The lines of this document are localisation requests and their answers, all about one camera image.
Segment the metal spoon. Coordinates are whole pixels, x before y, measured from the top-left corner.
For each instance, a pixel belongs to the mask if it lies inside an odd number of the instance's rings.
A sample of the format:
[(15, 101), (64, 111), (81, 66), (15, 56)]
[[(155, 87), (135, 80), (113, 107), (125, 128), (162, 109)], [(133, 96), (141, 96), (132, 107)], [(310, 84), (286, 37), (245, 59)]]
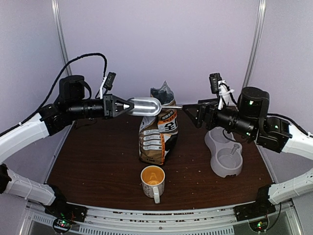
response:
[(154, 97), (133, 97), (127, 100), (130, 104), (123, 104), (123, 109), (129, 109), (131, 116), (154, 117), (161, 111), (168, 109), (182, 109), (182, 105), (166, 105)]

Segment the brown dog food bag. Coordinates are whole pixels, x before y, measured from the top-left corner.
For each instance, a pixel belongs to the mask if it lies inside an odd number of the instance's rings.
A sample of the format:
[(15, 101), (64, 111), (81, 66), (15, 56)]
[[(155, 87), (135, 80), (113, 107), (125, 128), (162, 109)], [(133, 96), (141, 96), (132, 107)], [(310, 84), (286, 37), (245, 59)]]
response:
[(164, 109), (157, 116), (143, 117), (138, 133), (139, 159), (163, 165), (178, 138), (176, 109)]

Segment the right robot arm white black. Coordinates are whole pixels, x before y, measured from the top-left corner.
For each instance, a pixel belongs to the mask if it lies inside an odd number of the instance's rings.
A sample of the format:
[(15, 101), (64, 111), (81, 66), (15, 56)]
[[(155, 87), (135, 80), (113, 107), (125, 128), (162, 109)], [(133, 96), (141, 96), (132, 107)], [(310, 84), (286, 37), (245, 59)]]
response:
[(242, 89), (235, 107), (229, 107), (226, 97), (233, 90), (218, 90), (217, 99), (200, 100), (183, 105), (196, 128), (203, 123), (207, 130), (223, 128), (227, 133), (241, 135), (246, 142), (277, 153), (291, 153), (307, 159), (313, 158), (313, 136), (291, 118), (268, 112), (269, 93), (256, 87)]

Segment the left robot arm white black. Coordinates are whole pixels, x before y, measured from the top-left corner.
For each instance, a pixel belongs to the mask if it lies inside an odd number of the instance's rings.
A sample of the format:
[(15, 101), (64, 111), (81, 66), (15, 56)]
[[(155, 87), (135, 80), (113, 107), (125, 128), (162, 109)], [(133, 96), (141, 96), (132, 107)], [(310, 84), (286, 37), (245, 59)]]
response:
[(59, 216), (66, 217), (70, 206), (55, 186), (41, 184), (10, 170), (4, 163), (9, 157), (38, 140), (51, 137), (79, 119), (115, 118), (130, 113), (135, 104), (112, 94), (99, 99), (85, 97), (90, 86), (82, 75), (71, 75), (59, 82), (59, 95), (52, 104), (39, 108), (26, 122), (8, 131), (0, 138), (0, 191), (39, 202)]

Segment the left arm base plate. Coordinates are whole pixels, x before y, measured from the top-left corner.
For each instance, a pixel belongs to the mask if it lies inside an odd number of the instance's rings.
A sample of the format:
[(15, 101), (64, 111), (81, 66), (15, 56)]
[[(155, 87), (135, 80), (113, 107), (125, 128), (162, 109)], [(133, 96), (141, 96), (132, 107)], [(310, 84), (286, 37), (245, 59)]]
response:
[(58, 219), (71, 222), (84, 222), (87, 215), (87, 207), (69, 204), (67, 202), (53, 202), (50, 206), (43, 205), (45, 213)]

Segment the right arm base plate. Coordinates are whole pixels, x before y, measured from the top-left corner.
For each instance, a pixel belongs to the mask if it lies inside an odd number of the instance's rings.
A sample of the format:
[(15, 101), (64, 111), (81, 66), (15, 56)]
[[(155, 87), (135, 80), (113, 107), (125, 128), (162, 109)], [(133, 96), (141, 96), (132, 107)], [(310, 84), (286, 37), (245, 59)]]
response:
[(276, 207), (271, 203), (253, 202), (234, 207), (237, 221), (250, 220), (276, 212)]

